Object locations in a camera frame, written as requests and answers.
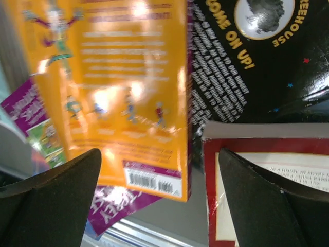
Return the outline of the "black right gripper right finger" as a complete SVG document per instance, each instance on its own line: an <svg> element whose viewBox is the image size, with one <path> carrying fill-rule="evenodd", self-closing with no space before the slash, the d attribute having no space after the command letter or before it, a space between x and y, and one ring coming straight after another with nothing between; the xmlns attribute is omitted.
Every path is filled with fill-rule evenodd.
<svg viewBox="0 0 329 247"><path fill-rule="evenodd" d="M219 168L240 246L328 246L328 192L222 149Z"/></svg>

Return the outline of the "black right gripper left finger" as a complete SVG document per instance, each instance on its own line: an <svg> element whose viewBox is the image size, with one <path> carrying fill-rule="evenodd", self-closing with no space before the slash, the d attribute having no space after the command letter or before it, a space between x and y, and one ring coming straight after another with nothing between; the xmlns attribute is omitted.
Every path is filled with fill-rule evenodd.
<svg viewBox="0 0 329 247"><path fill-rule="evenodd" d="M1 246L80 246L100 167L94 148L1 187Z"/></svg>

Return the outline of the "purple storey treehouse book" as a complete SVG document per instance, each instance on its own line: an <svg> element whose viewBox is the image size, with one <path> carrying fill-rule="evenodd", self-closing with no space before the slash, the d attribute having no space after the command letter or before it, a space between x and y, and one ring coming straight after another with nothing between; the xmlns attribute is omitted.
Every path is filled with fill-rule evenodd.
<svg viewBox="0 0 329 247"><path fill-rule="evenodd" d="M26 138L26 143L23 143L1 123L2 171L18 179L33 176L32 150L39 152L44 158L50 155L56 157L60 153L66 158L53 121L31 79L14 92L9 90L9 96L1 102L1 107ZM89 219L95 232L103 234L119 220L158 200L160 197L119 186L97 186Z"/></svg>

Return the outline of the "orange Charlie Chocolate Factory book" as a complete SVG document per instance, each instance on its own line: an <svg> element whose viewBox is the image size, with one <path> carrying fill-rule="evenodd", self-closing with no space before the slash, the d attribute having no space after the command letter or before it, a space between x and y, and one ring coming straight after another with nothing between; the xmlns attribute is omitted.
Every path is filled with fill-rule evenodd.
<svg viewBox="0 0 329 247"><path fill-rule="evenodd" d="M192 1L1 1L69 159L98 184L191 195Z"/></svg>

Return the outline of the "black treehouse book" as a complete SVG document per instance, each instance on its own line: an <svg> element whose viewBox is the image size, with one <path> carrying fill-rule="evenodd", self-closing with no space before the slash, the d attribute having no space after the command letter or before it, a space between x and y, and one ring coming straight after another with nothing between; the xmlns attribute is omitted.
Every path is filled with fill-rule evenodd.
<svg viewBox="0 0 329 247"><path fill-rule="evenodd" d="M328 121L328 1L194 1L192 165L208 121Z"/></svg>

